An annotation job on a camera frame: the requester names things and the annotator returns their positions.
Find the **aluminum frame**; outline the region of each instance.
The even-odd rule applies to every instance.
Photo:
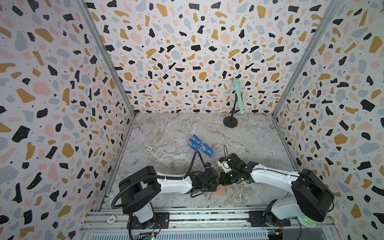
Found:
[[[327,10],[323,15],[323,19],[320,21],[319,27],[316,29],[315,34],[308,47],[305,49],[302,58],[299,61],[297,68],[292,74],[291,79],[288,81],[288,84],[285,86],[285,89],[280,96],[278,103],[276,104],[275,109],[273,110],[273,117],[276,117],[280,109],[284,106],[285,100],[288,98],[289,93],[291,92],[293,86],[296,84],[297,79],[300,77],[300,73],[308,62],[308,59],[312,53],[316,50],[316,45],[319,43],[320,39],[326,32],[328,25],[331,23],[332,18],[335,16],[336,12],[339,10],[340,5],[344,0],[331,0]]]
[[[118,89],[118,91],[119,91],[119,93],[120,93],[120,95],[124,101],[124,104],[126,106],[126,109],[129,113],[130,117],[134,118],[136,113],[134,112],[132,105],[131,105],[131,102],[129,101],[129,98],[127,97],[127,94],[124,90],[124,87],[122,86],[122,84],[119,80],[120,78],[119,78],[119,76],[115,70],[115,67],[113,66],[112,60],[110,59],[110,57],[109,57],[109,55],[105,49],[105,46],[104,46],[103,42],[101,41],[100,34],[97,31],[96,25],[95,25],[94,21],[92,20],[91,14],[88,11],[88,8],[85,4],[85,1],[84,0],[75,0],[75,4],[77,5],[77,8],[80,12],[80,15],[83,18],[83,20],[84,20],[84,22],[85,22],[85,24],[89,30],[89,33],[91,34],[91,37],[95,42],[96,48],[100,52],[100,55],[101,55],[101,57],[105,63],[105,66],[107,67],[108,71],[111,73],[111,78],[113,79],[115,86],[117,87],[117,89]]]
[[[97,211],[100,211],[100,209],[102,208],[102,206],[104,204],[104,200],[105,200],[106,196],[109,195],[109,193],[111,192],[113,183],[115,182],[115,178],[116,178],[116,175],[117,175],[118,170],[119,170],[119,166],[120,166],[122,157],[124,155],[125,149],[127,147],[128,141],[129,141],[129,137],[131,136],[131,132],[133,129],[133,125],[135,124],[135,121],[136,121],[136,118],[133,118],[133,120],[131,120],[131,122],[129,123],[130,125],[129,125],[128,132],[124,138],[123,143],[121,144],[121,150],[116,157],[116,164],[113,167],[112,173],[109,175],[109,178],[107,180],[107,187],[106,187],[106,190],[104,192],[102,200],[99,202],[99,204],[97,206]]]
[[[293,154],[292,154],[291,151],[289,150],[289,147],[288,147],[288,145],[287,145],[287,143],[286,143],[286,141],[285,141],[283,132],[281,131],[280,126],[279,126],[279,124],[277,123],[277,120],[276,120],[276,118],[275,118],[274,116],[272,116],[272,122],[273,122],[273,124],[274,124],[274,126],[275,126],[275,128],[276,128],[277,133],[279,134],[279,137],[280,137],[281,142],[283,143],[284,149],[285,149],[285,151],[286,151],[287,154],[288,154],[288,157],[289,157],[289,159],[290,159],[290,161],[291,161],[291,164],[292,164],[292,166],[293,166],[293,169],[294,169],[295,171],[299,172],[299,171],[300,171],[299,165],[297,164],[297,162],[295,161],[295,158],[294,158]]]

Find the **gray marble surface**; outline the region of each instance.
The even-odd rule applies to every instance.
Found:
[[[204,153],[202,157],[205,162],[211,162],[218,172],[221,170],[217,161],[224,156],[224,144],[229,153],[236,153],[246,163],[254,161],[267,167],[293,171],[271,114],[236,114],[238,126],[235,128],[228,128],[222,123],[225,116],[227,114],[221,113],[138,114],[103,208],[110,207],[119,192],[118,183],[121,180],[146,166],[154,166],[156,171],[165,174],[185,174],[194,153],[187,145],[193,134],[215,151],[211,159]],[[148,152],[147,147],[153,147],[153,150]],[[270,151],[274,151],[275,155],[272,156]],[[192,170],[203,169],[197,157]],[[225,188],[226,195],[206,192],[192,199],[189,194],[158,194],[151,202],[154,207],[260,205],[287,195],[286,191],[268,184],[242,182]]]

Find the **terrazzo wall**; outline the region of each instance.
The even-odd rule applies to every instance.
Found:
[[[136,112],[274,110],[326,0],[88,0]]]
[[[0,239],[72,239],[105,191],[125,106],[73,1],[0,1],[0,37]]]
[[[384,1],[344,1],[277,120],[335,195],[345,240],[384,239]]]

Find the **wire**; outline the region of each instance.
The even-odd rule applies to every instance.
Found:
[[[189,169],[188,169],[187,173],[184,175],[184,179],[185,179],[186,177],[188,177],[188,176],[189,176],[189,174],[191,173],[191,170],[192,170],[192,166],[193,166],[193,162],[195,161],[195,158],[196,158],[196,154],[199,154],[199,157],[200,157],[201,163],[203,164],[203,167],[205,167],[205,163],[204,163],[204,161],[203,161],[203,157],[201,156],[200,152],[199,152],[198,150],[197,150],[197,151],[195,151],[195,153],[193,154],[193,157],[192,157],[191,163],[190,163],[190,165],[189,165]]]
[[[205,192],[205,191],[203,191],[203,192],[202,192],[202,193],[200,193],[200,194],[194,195],[194,196],[192,196],[192,194],[193,194],[193,193],[191,193],[191,195],[190,195],[190,196],[191,196],[191,198],[194,198],[194,197],[198,197],[198,196],[202,195],[204,192]]]
[[[243,179],[243,180],[238,181],[238,182],[235,182],[235,183],[236,183],[236,184],[239,184],[239,183],[241,183],[241,182],[243,182],[243,181],[245,181],[245,180]]]
[[[300,235],[299,235],[299,237],[297,238],[297,240],[299,240],[299,238],[301,237],[301,224],[300,224],[300,221],[299,221],[299,217],[297,217],[297,221],[299,222],[299,226],[300,226]]]
[[[161,222],[160,222],[160,220],[159,219],[156,219],[157,221],[159,221],[159,226],[160,226],[160,228],[159,228],[159,231],[156,233],[156,235],[157,234],[159,234],[160,233],[160,231],[161,231]]]
[[[224,144],[223,148],[224,148],[224,156],[227,157],[227,155],[228,155],[228,149],[227,149],[227,146]]]
[[[128,221],[128,234],[129,234],[129,239],[130,240],[134,240],[133,237],[132,237],[132,231],[131,231],[132,218],[133,218],[133,214],[130,214],[129,215],[129,221]]]
[[[224,164],[222,165],[225,169],[231,169],[230,167],[226,167]]]
[[[151,234],[151,233],[153,233],[154,232],[154,230],[156,230],[156,225],[157,225],[157,223],[156,223],[156,221],[154,221],[153,223],[152,223],[152,225],[153,224],[155,224],[155,228],[151,231],[151,232],[144,232],[144,233],[139,233],[139,235],[148,235],[148,234]]]
[[[334,208],[333,198],[329,195],[329,193],[327,193],[327,192],[326,192],[325,190],[323,190],[321,187],[317,186],[315,183],[313,183],[312,181],[309,181],[308,179],[305,179],[305,178],[303,178],[303,177],[301,177],[301,176],[296,176],[296,175],[292,175],[292,174],[286,174],[286,173],[283,173],[283,172],[275,171],[275,170],[272,170],[272,169],[254,168],[254,169],[252,169],[252,170],[267,170],[267,171],[277,172],[277,173],[284,174],[284,175],[291,175],[291,176],[293,176],[293,177],[299,177],[299,178],[301,178],[301,179],[303,179],[303,180],[305,180],[305,181],[308,181],[308,182],[312,183],[313,185],[315,185],[316,187],[318,187],[318,189],[320,189],[321,191],[323,191],[323,192],[325,193],[325,195],[327,195],[327,196],[331,199],[331,201],[332,201],[332,208],[331,208],[328,212],[332,211],[333,208]]]
[[[281,227],[279,227],[278,229],[276,229],[275,232],[277,232],[277,231],[281,228],[281,233],[283,233],[283,231],[284,231],[283,220],[280,220],[280,221],[281,221]]]

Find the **mint green microphone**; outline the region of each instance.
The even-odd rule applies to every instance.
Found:
[[[233,80],[233,87],[235,88],[235,93],[236,93],[236,96],[237,96],[237,106],[240,109],[240,114],[243,114],[244,113],[243,99],[241,97],[240,81],[239,81],[239,79],[235,78]]]
[[[233,104],[233,108],[231,111],[231,116],[226,116],[223,120],[223,124],[226,125],[227,127],[236,127],[237,126],[237,119],[233,116],[233,114],[236,111],[236,102],[237,106],[240,109],[240,113],[244,113],[243,109],[243,99],[241,97],[241,91],[240,91],[240,81],[239,79],[235,78],[233,80],[233,88],[235,89],[235,103]]]

